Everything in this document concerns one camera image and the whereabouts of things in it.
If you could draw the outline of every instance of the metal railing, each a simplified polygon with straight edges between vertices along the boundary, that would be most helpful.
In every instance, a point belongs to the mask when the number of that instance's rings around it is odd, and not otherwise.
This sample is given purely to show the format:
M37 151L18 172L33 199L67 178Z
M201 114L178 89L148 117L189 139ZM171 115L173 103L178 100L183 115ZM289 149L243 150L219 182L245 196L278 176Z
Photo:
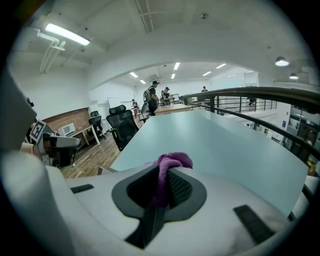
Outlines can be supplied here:
M191 102L190 98L197 97L197 102ZM237 106L225 107L221 108L221 105L232 105L227 104L228 102L221 102L223 100L238 100ZM255 99L254 110L251 109L243 109L243 99L251 99L251 102ZM307 155L310 154L314 156L318 161L320 161L320 152L313 147L313 145L307 143L305 140L292 135L291 133L283 130L280 127L277 127L269 122L263 121L261 119L245 115L241 112L246 111L257 111L257 110L266 110L266 107L270 107L270 110L274 107L277 107L277 102L283 102L287 104L294 105L299 107L300 109L307 111L312 114L320 113L320 94L298 90L298 89L287 89L287 88L275 88L275 87L240 87L240 88L230 88L230 89L221 89L221 90L213 90L206 91L195 94L187 94L183 96L185 105L192 105L195 107L203 107L209 109L211 112L217 114L225 113L230 115L235 115L241 117L243 119L252 121L256 124L262 125L276 133L283 135L285 138L290 139L296 145L299 145L299 150L294 153L299 159L301 159L304 163L306 162L306 157L301 158L301 152L307 152Z
M208 105L209 99L202 101L188 101L190 104L202 104ZM236 97L236 96L217 96L214 99L214 106L224 110L230 110L237 113L243 112L256 112L256 111L267 111L277 109L277 101L270 99L252 98L252 97ZM226 112L219 112L220 115L227 114Z

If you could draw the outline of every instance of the black handrail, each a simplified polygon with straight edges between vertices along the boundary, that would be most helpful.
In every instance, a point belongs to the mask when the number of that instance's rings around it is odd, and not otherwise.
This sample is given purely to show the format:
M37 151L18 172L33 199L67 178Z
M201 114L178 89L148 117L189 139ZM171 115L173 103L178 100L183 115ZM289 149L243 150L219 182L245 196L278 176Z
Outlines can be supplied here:
M190 97L208 97L212 100L217 96L238 96L259 98L291 104L311 113L320 113L320 94L306 90L277 88L277 87L239 87L220 90L211 90L184 95Z
M199 104L193 104L190 103L189 105L193 105L193 106L197 106L197 107L203 107L203 108L208 108L208 109L213 109L213 110L217 110L219 112L225 112L243 119L247 119L249 121L255 122L259 125L265 126L273 131L275 131L278 134L281 134L285 137L287 137L288 139L292 140L295 143L300 144L303 148L305 148L310 154L312 154L316 159L318 159L320 161L320 152L317 151L317 149L315 149L312 145L310 145L309 143L305 142L303 139L296 137L294 135L292 135L291 133L287 132L286 130L282 130L281 128L267 122L267 121L263 121L261 119L258 118L254 118L252 116L249 115L245 115L245 114L241 114L238 112L234 112L234 111L230 111L230 110L226 110L224 108L219 108L219 107L212 107L212 106L207 106L207 105L199 105Z

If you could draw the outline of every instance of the brick wall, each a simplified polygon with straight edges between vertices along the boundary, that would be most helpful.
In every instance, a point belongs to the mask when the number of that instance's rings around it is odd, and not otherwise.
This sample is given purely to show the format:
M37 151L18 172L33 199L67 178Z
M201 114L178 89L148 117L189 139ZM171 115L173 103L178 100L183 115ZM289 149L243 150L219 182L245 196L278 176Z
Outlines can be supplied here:
M47 123L50 128L54 131L58 131L58 129L62 126L68 125L70 123L74 124L75 130L81 130L83 128L88 127L90 124L88 120L90 119L88 108L81 108L74 111L66 112L63 114L58 114L43 121ZM87 132L84 132L88 141L92 140L94 137L89 136ZM81 144L84 144L84 139L82 133L75 136L76 138L81 140Z

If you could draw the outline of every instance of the black rubber pad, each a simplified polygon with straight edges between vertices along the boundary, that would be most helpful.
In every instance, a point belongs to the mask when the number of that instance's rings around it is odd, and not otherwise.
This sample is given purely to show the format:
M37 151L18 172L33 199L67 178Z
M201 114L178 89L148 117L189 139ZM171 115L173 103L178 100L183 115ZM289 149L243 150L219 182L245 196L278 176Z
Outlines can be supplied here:
M81 185L81 186L71 187L70 189L71 189L72 193L76 194L76 193L87 191L87 190L90 190L93 188L94 188L94 186L92 186L91 184L85 184L85 185Z
M235 207L233 211L257 245L275 234L248 205Z

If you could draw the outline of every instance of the wooden floor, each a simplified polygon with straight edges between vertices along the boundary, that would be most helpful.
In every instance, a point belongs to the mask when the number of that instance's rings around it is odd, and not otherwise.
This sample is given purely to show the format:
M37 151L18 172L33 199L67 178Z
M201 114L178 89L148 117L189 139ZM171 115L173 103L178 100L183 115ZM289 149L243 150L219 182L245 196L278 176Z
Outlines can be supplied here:
M138 128L143 122L136 122ZM107 132L106 139L99 140L101 145L97 145L96 140L90 142L89 146L81 149L74 159L75 167L69 165L61 168L61 173L65 179L96 176L99 166L110 167L121 153L110 132Z

